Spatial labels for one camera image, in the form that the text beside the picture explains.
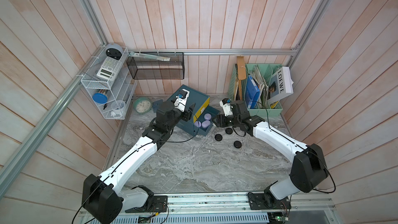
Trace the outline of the teal drawer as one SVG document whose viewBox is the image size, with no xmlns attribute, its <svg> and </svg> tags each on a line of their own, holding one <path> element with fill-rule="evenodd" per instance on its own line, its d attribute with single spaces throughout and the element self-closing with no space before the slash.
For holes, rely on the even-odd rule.
<svg viewBox="0 0 398 224">
<path fill-rule="evenodd" d="M 219 110 L 208 106 L 196 122 L 190 120 L 183 125 L 184 130 L 192 136 L 206 136 L 213 127 L 212 119 L 220 113 Z"/>
</svg>

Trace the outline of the purple earphone case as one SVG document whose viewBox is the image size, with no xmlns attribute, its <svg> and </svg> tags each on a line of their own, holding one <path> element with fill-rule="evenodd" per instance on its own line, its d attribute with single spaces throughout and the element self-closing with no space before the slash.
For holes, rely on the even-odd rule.
<svg viewBox="0 0 398 224">
<path fill-rule="evenodd" d="M 212 115 L 211 115 L 211 114 L 209 114 L 209 113 L 207 113 L 207 114 L 205 114 L 205 115 L 204 115 L 204 119 L 205 119 L 205 120 L 209 120 L 209 121 L 211 121 L 211 119 L 212 119 Z"/>
<path fill-rule="evenodd" d="M 196 127 L 200 128 L 200 127 L 202 126 L 202 123 L 201 123 L 200 121 L 196 121 L 196 122 L 194 123 L 194 125 L 195 125 Z"/>
<path fill-rule="evenodd" d="M 211 122 L 209 120 L 205 120 L 202 122 L 202 128 L 207 129 L 210 126 Z"/>
</svg>

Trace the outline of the teal drawer cabinet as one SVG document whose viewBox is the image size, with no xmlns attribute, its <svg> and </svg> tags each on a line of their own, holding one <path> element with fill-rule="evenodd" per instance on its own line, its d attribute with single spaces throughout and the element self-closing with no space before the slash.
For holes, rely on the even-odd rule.
<svg viewBox="0 0 398 224">
<path fill-rule="evenodd" d="M 178 102 L 178 108 L 184 107 L 185 110 L 192 114 L 192 118 L 189 121 L 181 120 L 177 123 L 176 127 L 192 136 L 206 136 L 208 134 L 208 128 L 198 127 L 195 124 L 205 121 L 206 108 L 210 104 L 209 95 L 182 85 L 169 97 L 168 101 L 172 101 L 173 103 Z"/>
</svg>

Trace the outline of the yellow top drawer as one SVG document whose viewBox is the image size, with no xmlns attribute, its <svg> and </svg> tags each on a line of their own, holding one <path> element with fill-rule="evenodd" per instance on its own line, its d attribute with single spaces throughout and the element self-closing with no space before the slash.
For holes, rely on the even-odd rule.
<svg viewBox="0 0 398 224">
<path fill-rule="evenodd" d="M 196 97 L 194 99 L 195 107 L 193 110 L 193 122 L 197 122 L 198 118 L 203 114 L 210 103 L 210 97 Z"/>
</svg>

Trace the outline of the purple earphone case top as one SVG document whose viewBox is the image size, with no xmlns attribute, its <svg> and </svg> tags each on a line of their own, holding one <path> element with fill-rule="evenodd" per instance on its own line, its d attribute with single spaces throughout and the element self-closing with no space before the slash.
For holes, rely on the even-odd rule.
<svg viewBox="0 0 398 224">
<path fill-rule="evenodd" d="M 209 121 L 211 121 L 211 119 L 212 119 L 212 115 L 211 115 L 211 114 L 209 114 L 209 113 L 207 113 L 207 114 L 205 114 L 205 115 L 204 115 L 204 119 L 205 119 L 205 120 L 209 120 Z"/>
</svg>

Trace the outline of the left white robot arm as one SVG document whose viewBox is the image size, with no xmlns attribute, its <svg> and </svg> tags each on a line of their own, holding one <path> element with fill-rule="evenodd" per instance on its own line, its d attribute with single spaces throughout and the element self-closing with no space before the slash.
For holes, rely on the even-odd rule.
<svg viewBox="0 0 398 224">
<path fill-rule="evenodd" d="M 138 187 L 124 196 L 123 186 L 148 158 L 169 141 L 178 122 L 188 122 L 195 116 L 194 108 L 195 104 L 188 106 L 181 99 L 163 102 L 156 117 L 122 158 L 100 175 L 90 174 L 84 180 L 80 207 L 100 223 L 110 224 L 124 205 L 130 208 L 144 206 L 149 198 L 148 192 Z"/>
</svg>

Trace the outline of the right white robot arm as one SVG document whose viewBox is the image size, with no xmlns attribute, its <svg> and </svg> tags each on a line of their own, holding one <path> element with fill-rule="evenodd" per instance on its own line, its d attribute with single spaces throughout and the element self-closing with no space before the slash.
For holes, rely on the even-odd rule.
<svg viewBox="0 0 398 224">
<path fill-rule="evenodd" d="M 250 208 L 284 209 L 291 208 L 290 196 L 299 192 L 309 193 L 331 174 L 327 168 L 322 148 L 316 144 L 307 145 L 286 136 L 269 122 L 257 115 L 251 115 L 244 101 L 220 101 L 223 113 L 213 118 L 221 128 L 239 128 L 245 134 L 264 141 L 284 155 L 291 163 L 291 172 L 283 180 L 269 185 L 263 194 L 247 194 Z"/>
</svg>

